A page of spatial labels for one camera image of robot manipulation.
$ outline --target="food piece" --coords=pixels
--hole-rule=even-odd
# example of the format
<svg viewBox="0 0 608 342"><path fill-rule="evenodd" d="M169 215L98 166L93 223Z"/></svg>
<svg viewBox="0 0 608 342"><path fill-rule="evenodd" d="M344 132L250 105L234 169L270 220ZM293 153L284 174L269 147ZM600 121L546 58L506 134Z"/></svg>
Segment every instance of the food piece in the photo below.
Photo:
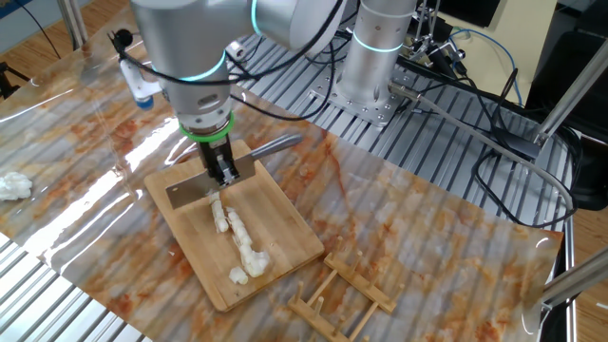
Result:
<svg viewBox="0 0 608 342"><path fill-rule="evenodd" d="M228 231L230 227L228 225L228 221L226 220L226 216L224 215L224 209L221 206L221 199L219 198L219 193L215 193L209 197L209 202L211 203L211 211L213 212L213 219L216 223L216 228L218 233L225 233Z"/></svg>
<svg viewBox="0 0 608 342"><path fill-rule="evenodd" d="M237 212L233 208L226 208L228 212L228 219L230 220L230 226L232 227L235 236L233 237L235 244L237 247L241 245L249 245L253 243L249 234L247 233L247 229L245 228L245 224L238 216Z"/></svg>
<svg viewBox="0 0 608 342"><path fill-rule="evenodd" d="M240 246L238 250L240 251L240 262L250 277L259 277L264 274L266 266L270 263L268 253L256 252L248 245Z"/></svg>
<svg viewBox="0 0 608 342"><path fill-rule="evenodd" d="M19 200L31 196L32 182L28 177L16 172L9 172L0 177L0 200Z"/></svg>
<svg viewBox="0 0 608 342"><path fill-rule="evenodd" d="M247 284L247 281L249 281L249 277L247 276L247 274L245 273L245 271L243 271L240 267L235 267L234 269L230 270L230 280L232 280L232 282L234 282L235 284L241 284L241 285L245 285Z"/></svg>
<svg viewBox="0 0 608 342"><path fill-rule="evenodd" d="M252 240L247 233L245 224L240 219L234 208L226 208L228 220L233 232L233 241L240 252L240 262L245 271L251 277L259 277L264 274L264 270L270 263L270 256L266 252L256 252L251 248Z"/></svg>

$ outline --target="cutting board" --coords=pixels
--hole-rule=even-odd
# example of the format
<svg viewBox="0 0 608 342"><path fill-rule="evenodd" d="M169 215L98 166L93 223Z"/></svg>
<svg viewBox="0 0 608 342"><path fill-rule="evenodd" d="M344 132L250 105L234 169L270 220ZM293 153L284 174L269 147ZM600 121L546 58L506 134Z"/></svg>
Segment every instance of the cutting board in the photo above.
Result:
<svg viewBox="0 0 608 342"><path fill-rule="evenodd" d="M233 142L235 158L251 152L244 141ZM227 312L294 270L319 257L324 247L295 210L287 196L261 162L256 175L220 193L224 208L237 210L254 242L252 248L266 251L270 264L264 275L235 284L228 275L241 267L240 253L232 230L217 233L209 199L174 210L165 188L203 171L199 158L149 175L145 186L152 195L182 248L200 284L217 310Z"/></svg>

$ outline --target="plastic sheet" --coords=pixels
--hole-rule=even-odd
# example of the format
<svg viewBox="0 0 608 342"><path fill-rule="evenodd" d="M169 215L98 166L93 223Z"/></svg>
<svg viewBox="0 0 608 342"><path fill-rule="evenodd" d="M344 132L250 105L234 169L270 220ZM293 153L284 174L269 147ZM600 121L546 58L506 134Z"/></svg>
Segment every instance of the plastic sheet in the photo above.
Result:
<svg viewBox="0 0 608 342"><path fill-rule="evenodd" d="M154 340L307 339L312 330L286 303L298 280L304 298L320 285L329 273L321 260L229 313L214 311L143 185L192 144L162 97L152 111L135 106L105 37L120 28L136 30L128 11L0 106L0 174L34 183L30 199L0 203L0 230ZM130 52L145 58L141 44ZM232 139L253 148L303 134L301 145L263 161L269 172L328 251L342 236L342 257L364 253L357 272L387 270L378 284L389 294L406 284L393 315L376 312L361 335L535 340L560 233L489 215L313 124L242 106L236 115ZM370 305L342 280L322 295L331 322L349 317L345 331Z"/></svg>

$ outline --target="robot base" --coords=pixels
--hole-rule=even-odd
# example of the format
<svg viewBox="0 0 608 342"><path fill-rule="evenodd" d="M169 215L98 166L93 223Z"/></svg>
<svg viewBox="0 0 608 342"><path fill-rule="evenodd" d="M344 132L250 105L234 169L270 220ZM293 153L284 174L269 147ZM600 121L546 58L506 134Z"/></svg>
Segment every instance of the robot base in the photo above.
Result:
<svg viewBox="0 0 608 342"><path fill-rule="evenodd" d="M330 74L331 71L329 68L326 68L311 83L310 91L313 96L319 99L325 99L327 87L330 85ZM413 82L413 80L406 75L406 72L396 69L392 72L391 78L401 84ZM392 94L389 99L383 103L360 104L342 96L337 91L334 91L330 97L330 104L375 126L384 127L389 124L390 120L395 115L395 110L404 102L404 100L405 98Z"/></svg>

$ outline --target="green ring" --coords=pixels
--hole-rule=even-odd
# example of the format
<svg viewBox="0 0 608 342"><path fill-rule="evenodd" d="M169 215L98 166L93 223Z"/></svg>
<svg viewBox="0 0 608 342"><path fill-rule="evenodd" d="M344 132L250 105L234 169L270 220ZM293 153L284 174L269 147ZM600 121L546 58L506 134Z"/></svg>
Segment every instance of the green ring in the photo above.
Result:
<svg viewBox="0 0 608 342"><path fill-rule="evenodd" d="M231 110L230 111L230 121L228 122L228 125L224 129L222 129L220 132L218 132L212 136L200 136L200 135L192 134L192 133L188 132L185 128L183 128L183 126L181 124L180 124L180 131L181 131L181 134L183 134L188 139L190 139L191 141L194 141L196 143L212 143L212 142L216 142L216 141L220 140L221 138L227 136L228 133L232 130L232 127L234 127L234 126L235 126L235 113Z"/></svg>

